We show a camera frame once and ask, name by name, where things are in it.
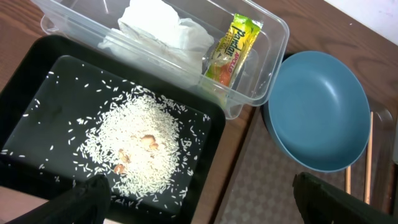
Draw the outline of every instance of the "crumpled white bag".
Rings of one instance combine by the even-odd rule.
[[[190,18],[180,19],[177,12],[161,0],[130,0],[122,18],[120,30],[112,29],[128,37],[150,51],[178,66],[202,72],[202,58],[214,44],[214,38],[206,29]],[[107,35],[98,44],[109,48],[119,58],[134,60],[139,57],[134,48]]]

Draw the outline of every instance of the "wooden stick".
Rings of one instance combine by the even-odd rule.
[[[346,169],[346,192],[351,194],[351,166]]]
[[[373,112],[371,112],[371,131],[369,133],[368,150],[366,153],[366,176],[365,176],[365,202],[371,201],[371,172],[372,172],[372,144],[373,144]]]

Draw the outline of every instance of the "blue plastic bowl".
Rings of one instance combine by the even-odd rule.
[[[368,99],[351,70],[331,55],[308,51],[289,57],[264,108],[279,148],[310,169],[345,169],[368,143]]]

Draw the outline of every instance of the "brown wooden surface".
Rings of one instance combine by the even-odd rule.
[[[366,93],[386,105],[396,117],[398,46],[322,0],[255,2],[283,18],[289,25],[287,52],[321,50],[334,55],[352,69]],[[42,12],[28,0],[0,0],[0,90],[33,41],[44,35],[40,28],[41,18]],[[208,223],[214,218],[252,114],[253,109],[245,106],[239,118],[226,123],[193,223]],[[13,213],[19,216],[27,211],[24,207],[33,208],[32,204],[16,204],[16,197],[0,189],[0,219],[13,218],[7,215],[12,209],[19,208],[19,213]],[[34,204],[33,197],[24,197]]]

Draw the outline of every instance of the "clear plastic tray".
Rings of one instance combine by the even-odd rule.
[[[229,88],[193,69],[182,68],[172,58],[160,57],[145,45],[112,31],[111,28],[119,28],[118,19],[129,6],[129,0],[32,2],[54,24],[54,27],[48,27],[51,22],[42,20],[45,32],[57,30],[71,39],[114,56],[110,50],[97,48],[98,43],[108,35],[131,55],[130,58],[119,58],[121,61],[219,103],[227,119],[239,116],[244,104],[259,106],[268,100],[289,38],[289,28],[281,18],[250,0],[164,0],[181,18],[191,18],[203,26],[214,37],[215,43],[225,35],[235,13],[264,23],[243,69]],[[208,55],[203,57],[203,64],[208,60]],[[226,99],[226,102],[220,103],[220,98]]]

